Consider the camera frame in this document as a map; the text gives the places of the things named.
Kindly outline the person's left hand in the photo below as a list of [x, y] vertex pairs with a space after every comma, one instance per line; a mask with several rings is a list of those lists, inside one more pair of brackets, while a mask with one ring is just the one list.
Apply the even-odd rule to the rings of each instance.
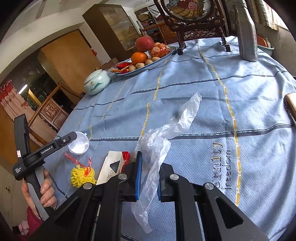
[[[49, 172], [47, 169], [44, 169], [44, 182], [41, 185], [40, 193], [42, 194], [42, 197], [40, 199], [40, 203], [44, 207], [52, 207], [53, 209], [56, 209], [57, 206], [57, 199], [54, 195], [54, 189], [52, 187], [53, 181], [49, 175]], [[32, 212], [36, 215], [38, 215], [36, 206], [34, 205], [34, 202], [29, 194], [29, 189], [27, 182], [25, 180], [22, 180], [22, 185], [21, 185], [22, 193], [23, 196], [28, 203], [29, 207], [32, 209]]]

